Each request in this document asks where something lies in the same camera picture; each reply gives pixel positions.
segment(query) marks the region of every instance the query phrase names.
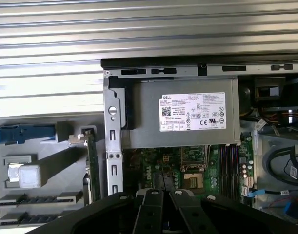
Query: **sticker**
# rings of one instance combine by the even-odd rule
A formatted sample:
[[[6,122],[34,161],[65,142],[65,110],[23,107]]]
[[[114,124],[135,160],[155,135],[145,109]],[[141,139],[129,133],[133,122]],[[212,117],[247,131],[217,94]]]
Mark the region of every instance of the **sticker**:
[[[284,195],[290,195],[290,192],[288,190],[281,191],[281,196]]]
[[[225,129],[225,93],[167,94],[159,99],[159,130]]]
[[[258,123],[255,125],[255,129],[256,129],[257,131],[260,131],[260,130],[263,128],[263,126],[265,126],[266,124],[267,124],[267,122],[266,122],[265,120],[261,119],[261,120],[258,121]]]
[[[248,188],[252,188],[254,185],[254,178],[251,176],[244,178],[244,185],[247,186]]]
[[[241,195],[242,196],[248,196],[248,188],[247,187],[242,186]]]
[[[290,177],[294,178],[294,179],[297,179],[297,169],[293,166],[291,166],[290,168]]]

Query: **screw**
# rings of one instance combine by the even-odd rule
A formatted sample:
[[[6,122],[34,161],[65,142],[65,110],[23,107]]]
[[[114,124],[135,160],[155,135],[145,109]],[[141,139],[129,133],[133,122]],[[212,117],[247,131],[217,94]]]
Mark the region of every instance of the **screw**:
[[[216,197],[213,196],[213,195],[209,195],[209,196],[207,196],[207,199],[210,200],[210,201],[215,201]]]
[[[180,190],[176,190],[174,193],[177,195],[182,195],[182,191],[180,191]]]

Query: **blue plastic clip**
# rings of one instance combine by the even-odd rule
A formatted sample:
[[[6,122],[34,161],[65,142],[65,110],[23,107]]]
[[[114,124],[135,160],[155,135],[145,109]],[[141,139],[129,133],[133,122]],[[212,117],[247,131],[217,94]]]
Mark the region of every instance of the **blue plastic clip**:
[[[265,190],[261,189],[261,190],[256,190],[255,192],[249,193],[248,197],[255,197],[255,196],[263,195],[263,194],[265,194]]]
[[[23,144],[26,140],[50,137],[55,139],[54,125],[12,125],[0,127],[0,144],[16,142]]]

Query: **circuit board component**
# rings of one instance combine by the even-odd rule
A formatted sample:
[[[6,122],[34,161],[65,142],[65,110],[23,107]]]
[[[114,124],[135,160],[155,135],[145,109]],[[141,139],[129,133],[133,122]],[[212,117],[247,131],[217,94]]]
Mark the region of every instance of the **circuit board component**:
[[[242,144],[146,148],[126,152],[129,168],[141,170],[144,188],[167,191],[183,188],[196,197],[222,194],[243,203],[254,187],[253,147],[250,135]]]

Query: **dell power supply label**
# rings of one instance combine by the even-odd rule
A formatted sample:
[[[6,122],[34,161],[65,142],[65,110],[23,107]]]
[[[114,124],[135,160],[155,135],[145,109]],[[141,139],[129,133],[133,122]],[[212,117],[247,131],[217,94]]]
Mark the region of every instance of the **dell power supply label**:
[[[159,130],[226,128],[225,93],[167,94],[159,99]]]

